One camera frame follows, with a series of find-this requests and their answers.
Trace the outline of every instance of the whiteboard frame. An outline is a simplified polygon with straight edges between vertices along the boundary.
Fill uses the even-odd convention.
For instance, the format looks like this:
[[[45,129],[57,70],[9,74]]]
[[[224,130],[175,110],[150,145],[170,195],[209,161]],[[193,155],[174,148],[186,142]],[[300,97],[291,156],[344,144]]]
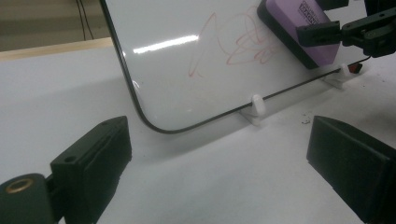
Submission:
[[[119,38],[117,36],[117,31],[116,31],[115,26],[113,24],[113,20],[111,19],[111,15],[110,15],[109,9],[107,7],[106,0],[100,0],[100,4],[102,6],[102,10],[103,10],[105,18],[106,18],[107,26],[108,26],[108,29],[109,29],[110,34],[111,34],[111,39],[113,41],[114,48],[116,50],[117,56],[118,56],[119,61],[120,61],[120,66],[121,66],[122,73],[124,75],[125,81],[126,81],[127,86],[128,86],[128,90],[129,90],[129,92],[131,94],[131,97],[133,99],[133,102],[134,102],[135,110],[136,110],[138,116],[143,120],[143,122],[147,126],[150,127],[150,129],[152,129],[152,130],[154,130],[154,131],[156,131],[158,133],[167,133],[167,134],[183,133],[183,132],[189,131],[191,129],[197,128],[199,126],[202,126],[204,124],[207,124],[208,122],[211,122],[213,120],[216,120],[216,119],[219,119],[221,117],[230,115],[230,114],[232,114],[234,112],[237,112],[237,111],[239,111],[239,110],[241,110],[243,108],[246,108],[248,106],[252,106],[252,103],[241,105],[241,106],[238,106],[237,108],[231,109],[231,110],[226,111],[226,112],[221,113],[221,114],[218,114],[218,115],[216,115],[216,116],[214,116],[214,117],[212,117],[210,119],[205,119],[205,120],[203,120],[201,122],[198,122],[198,123],[195,123],[195,124],[193,124],[191,126],[188,126],[188,127],[185,127],[185,128],[181,128],[181,129],[177,129],[177,130],[165,130],[165,129],[161,129],[161,128],[158,128],[157,126],[153,125],[147,119],[146,115],[144,114],[144,112],[142,110],[140,102],[138,100],[137,94],[136,94],[135,89],[134,89],[134,83],[133,83],[133,81],[131,79],[131,75],[130,75],[130,72],[128,70],[127,62],[125,61],[125,57],[124,57],[124,55],[122,53],[122,48],[121,48],[121,45],[120,45]],[[350,63],[349,65],[356,64],[356,63],[362,63],[364,61],[367,61],[368,59],[370,59],[370,57],[364,58],[362,60],[358,60],[358,61],[356,61],[354,63]],[[330,75],[330,74],[333,74],[333,73],[337,73],[338,71],[340,71],[340,69],[334,69],[334,70],[332,70],[330,72],[324,73],[323,75],[317,75],[317,76],[315,76],[313,78],[309,78],[308,80],[305,80],[305,81],[303,81],[301,83],[298,83],[296,85],[292,85],[292,86],[290,86],[290,87],[288,87],[286,89],[283,89],[281,91],[277,91],[277,92],[274,92],[272,94],[263,96],[262,99],[263,100],[268,100],[268,99],[270,99],[270,98],[272,98],[274,96],[277,96],[277,95],[279,95],[279,94],[281,94],[283,92],[293,90],[295,88],[303,86],[303,85],[305,85],[307,83],[310,83],[312,81],[315,81],[317,79],[326,77],[327,75]]]

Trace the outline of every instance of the whiteboard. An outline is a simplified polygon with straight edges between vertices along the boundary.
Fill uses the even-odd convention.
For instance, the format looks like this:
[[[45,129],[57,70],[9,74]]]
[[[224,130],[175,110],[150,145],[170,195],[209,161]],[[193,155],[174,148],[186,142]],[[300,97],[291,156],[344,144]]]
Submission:
[[[307,70],[260,21],[260,0],[102,0],[140,118],[177,133],[366,56],[341,47],[334,64]],[[363,1],[327,12],[365,17]]]

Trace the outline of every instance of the white tabletop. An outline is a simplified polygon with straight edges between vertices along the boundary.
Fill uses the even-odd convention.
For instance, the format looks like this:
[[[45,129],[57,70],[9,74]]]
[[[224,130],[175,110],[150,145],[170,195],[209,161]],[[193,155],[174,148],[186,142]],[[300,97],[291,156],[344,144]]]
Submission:
[[[99,223],[362,223],[305,155],[315,115],[396,147],[395,55],[339,91],[315,81],[266,101],[251,126],[234,113],[161,134],[137,116],[113,48],[0,63],[0,182],[50,174],[97,123],[126,115],[133,159]]]

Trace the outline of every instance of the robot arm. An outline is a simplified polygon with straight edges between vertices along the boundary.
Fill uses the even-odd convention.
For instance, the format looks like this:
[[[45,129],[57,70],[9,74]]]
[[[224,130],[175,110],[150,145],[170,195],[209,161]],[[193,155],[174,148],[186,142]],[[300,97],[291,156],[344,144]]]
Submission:
[[[317,1],[324,10],[344,7],[347,1]],[[365,0],[368,17],[345,24],[339,21],[297,27],[299,43],[304,47],[342,42],[357,46],[374,58],[396,51],[396,1]]]

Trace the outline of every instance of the white plastic clip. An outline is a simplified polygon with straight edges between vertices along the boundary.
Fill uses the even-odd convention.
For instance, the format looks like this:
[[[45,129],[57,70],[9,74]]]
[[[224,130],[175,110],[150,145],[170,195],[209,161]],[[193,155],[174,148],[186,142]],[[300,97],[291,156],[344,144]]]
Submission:
[[[261,120],[265,115],[264,100],[259,94],[256,94],[251,97],[251,103],[252,106],[241,109],[240,113],[254,126],[260,126]]]
[[[352,75],[349,72],[349,68],[346,64],[340,64],[340,71],[338,73],[330,74],[324,77],[322,80],[337,89],[343,89],[344,83],[348,80],[352,79]]]

